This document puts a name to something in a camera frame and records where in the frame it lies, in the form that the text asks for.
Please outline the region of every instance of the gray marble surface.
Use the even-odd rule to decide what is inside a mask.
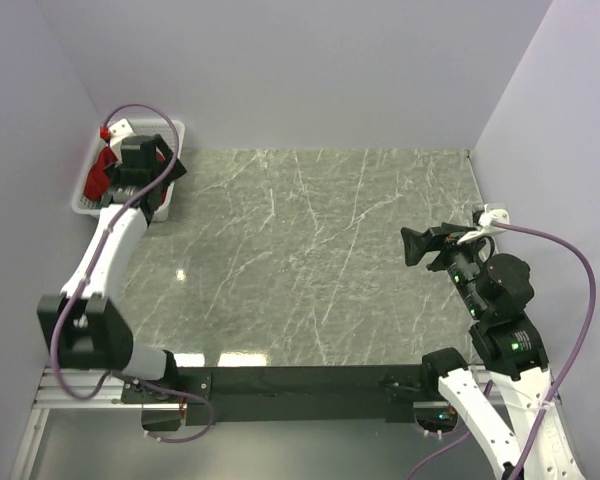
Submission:
[[[169,220],[134,253],[119,307],[137,338],[206,365],[419,363],[471,318],[443,273],[407,269],[400,228],[466,224],[465,151],[183,155]]]

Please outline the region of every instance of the white basket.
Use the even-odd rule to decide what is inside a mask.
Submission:
[[[128,120],[135,133],[139,135],[155,135],[156,133],[159,133],[162,135],[162,138],[164,138],[165,142],[167,142],[167,145],[169,145],[171,150],[175,148],[173,132],[171,131],[171,128],[169,128],[169,125],[167,125],[162,119],[130,118]],[[176,130],[178,130],[178,136],[180,137],[180,147],[176,152],[176,155],[178,158],[180,158],[180,154],[182,153],[182,141],[184,139],[184,123],[179,120],[173,120],[173,124],[176,126]],[[82,215],[91,215],[95,218],[100,216],[100,208],[96,202],[89,200],[84,196],[84,186],[87,182],[89,170],[95,163],[98,155],[100,154],[100,150],[102,150],[103,147],[102,140],[100,139],[98,133],[99,132],[96,132],[93,141],[91,142],[89,152],[84,159],[84,165],[82,167],[82,171],[80,172],[80,180],[76,184],[76,189],[71,198],[71,208],[74,212]],[[160,205],[153,214],[152,221],[164,222],[169,216],[169,205],[171,204],[174,185],[175,182],[172,182],[171,185],[169,185],[164,202],[162,202],[162,205]]]

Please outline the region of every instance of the plastic basket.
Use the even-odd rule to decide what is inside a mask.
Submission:
[[[159,133],[162,135],[162,138],[167,142],[169,147],[174,150],[175,149],[175,139],[173,138],[173,132],[169,128],[169,126],[162,119],[147,119],[147,118],[130,118],[129,124],[133,128],[134,132],[139,135],[155,135]],[[176,126],[176,130],[178,130],[178,136],[180,137],[180,148],[176,155],[178,158],[182,153],[182,140],[184,139],[184,124],[179,120],[173,120],[173,124]],[[91,146],[89,147],[89,152],[87,153],[84,159],[84,166],[82,171],[80,172],[80,179],[76,184],[76,189],[73,192],[73,196],[71,198],[71,208],[74,212],[82,214],[82,215],[91,215],[92,217],[98,218],[100,216],[100,207],[97,202],[89,200],[84,196],[84,185],[87,181],[87,175],[89,175],[89,169],[91,165],[94,164],[96,159],[98,158],[98,154],[100,150],[102,150],[103,143],[98,135],[99,132],[94,134],[93,141],[91,142]],[[167,195],[162,202],[162,205],[158,207],[158,209],[153,214],[152,221],[154,222],[164,222],[169,216],[169,205],[171,204],[171,197],[173,197],[173,187],[175,182],[172,182],[167,189]]]

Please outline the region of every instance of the red fabric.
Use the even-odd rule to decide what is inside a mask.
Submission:
[[[156,152],[158,155],[158,161],[164,162],[164,156],[160,152]],[[84,185],[84,196],[93,202],[99,202],[102,195],[107,193],[109,188],[109,177],[104,173],[105,167],[116,163],[118,161],[116,154],[113,153],[111,148],[104,147],[98,154],[98,158],[95,163],[91,166],[89,174],[87,175],[87,181]],[[162,200],[160,204],[164,203],[167,197],[167,190],[162,192]]]

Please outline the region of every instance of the red object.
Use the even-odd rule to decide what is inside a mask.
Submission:
[[[109,132],[109,127],[105,127],[104,125],[100,127],[100,138],[103,139],[105,142],[109,142],[109,140],[111,140],[111,133]]]
[[[158,161],[164,162],[164,156],[160,152],[156,152],[158,155]],[[87,175],[87,181],[84,185],[84,196],[93,202],[99,202],[102,196],[107,193],[109,189],[109,177],[104,173],[104,169],[111,165],[112,163],[116,163],[118,158],[116,154],[113,153],[110,147],[104,147],[95,163],[91,166],[89,170],[89,174]],[[160,200],[160,205],[164,203],[165,198],[167,197],[167,190],[165,189],[162,192],[162,199]]]

